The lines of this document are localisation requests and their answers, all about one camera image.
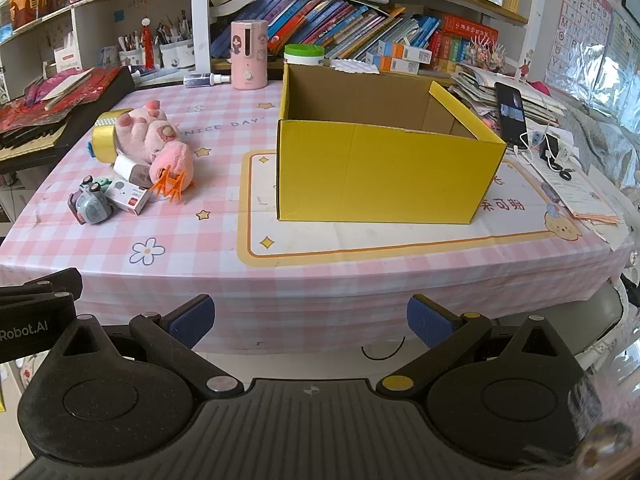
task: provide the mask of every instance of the phone screen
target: phone screen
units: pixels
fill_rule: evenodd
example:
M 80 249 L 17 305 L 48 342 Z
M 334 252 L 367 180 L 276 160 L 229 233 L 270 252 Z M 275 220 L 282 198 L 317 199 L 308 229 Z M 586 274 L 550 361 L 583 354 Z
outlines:
M 517 88 L 496 83 L 495 94 L 498 100 L 498 110 L 500 111 L 502 138 L 511 144 L 526 148 L 527 143 L 520 138 L 522 134 L 527 132 L 520 91 Z

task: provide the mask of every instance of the table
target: table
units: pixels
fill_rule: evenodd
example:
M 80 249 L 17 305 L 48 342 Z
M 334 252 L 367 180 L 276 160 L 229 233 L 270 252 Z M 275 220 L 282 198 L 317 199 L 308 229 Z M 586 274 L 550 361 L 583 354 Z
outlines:
M 114 175 L 89 157 L 87 134 L 0 246 L 2 282 L 77 267 L 78 312 L 103 324 L 207 293 L 216 322 L 202 351 L 324 351 L 409 335 L 406 304 L 418 292 L 456 313 L 498 317 L 586 300 L 628 260 L 630 239 L 612 252 L 564 210 L 550 211 L 540 186 L 507 159 L 471 226 L 278 222 L 281 90 L 271 82 L 125 97 L 117 108 L 160 99 L 194 151 L 195 187 L 182 204 L 154 198 L 139 217 L 78 225 L 69 193 L 87 174 Z

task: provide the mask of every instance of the pink cylindrical container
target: pink cylindrical container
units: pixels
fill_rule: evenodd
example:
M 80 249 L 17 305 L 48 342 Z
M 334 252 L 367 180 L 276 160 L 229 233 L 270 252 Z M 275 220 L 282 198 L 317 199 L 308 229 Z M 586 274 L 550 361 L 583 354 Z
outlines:
M 231 86 L 257 90 L 267 86 L 267 22 L 231 23 Z

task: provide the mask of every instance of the silver screw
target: silver screw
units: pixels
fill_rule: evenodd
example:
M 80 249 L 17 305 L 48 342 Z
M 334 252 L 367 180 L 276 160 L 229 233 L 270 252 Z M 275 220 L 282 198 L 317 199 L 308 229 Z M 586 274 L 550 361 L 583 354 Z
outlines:
M 238 386 L 238 380 L 228 375 L 218 375 L 207 381 L 207 388 L 214 392 L 228 392 Z

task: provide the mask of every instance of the yellow cardboard box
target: yellow cardboard box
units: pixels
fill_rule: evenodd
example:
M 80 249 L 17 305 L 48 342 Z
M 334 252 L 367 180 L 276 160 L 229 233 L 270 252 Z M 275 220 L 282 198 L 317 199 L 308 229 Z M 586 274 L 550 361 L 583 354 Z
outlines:
M 285 64 L 278 218 L 468 224 L 505 148 L 429 78 Z

